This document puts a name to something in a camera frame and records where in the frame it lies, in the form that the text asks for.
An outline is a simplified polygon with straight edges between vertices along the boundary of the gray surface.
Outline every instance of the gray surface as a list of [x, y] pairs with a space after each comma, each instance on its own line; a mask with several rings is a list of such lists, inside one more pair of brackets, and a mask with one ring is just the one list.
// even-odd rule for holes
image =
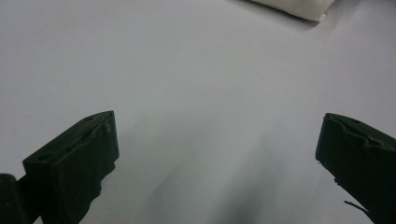
[[120, 159], [81, 223], [370, 223], [314, 153], [325, 112], [396, 136], [395, 19], [393, 0], [318, 25], [240, 0], [0, 1], [1, 172], [114, 109]]

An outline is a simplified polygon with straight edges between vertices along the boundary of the white floor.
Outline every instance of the white floor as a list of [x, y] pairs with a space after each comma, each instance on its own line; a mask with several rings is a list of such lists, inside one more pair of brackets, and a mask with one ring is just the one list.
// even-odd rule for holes
[[81, 223], [371, 223], [315, 150], [326, 112], [396, 136], [395, 19], [393, 0], [320, 24], [244, 0], [1, 0], [0, 171], [113, 109], [120, 158]]

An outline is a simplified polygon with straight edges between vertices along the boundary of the white object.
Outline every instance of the white object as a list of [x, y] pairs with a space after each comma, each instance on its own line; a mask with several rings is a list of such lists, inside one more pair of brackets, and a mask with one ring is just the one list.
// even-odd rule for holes
[[310, 21], [323, 21], [334, 0], [252, 0]]

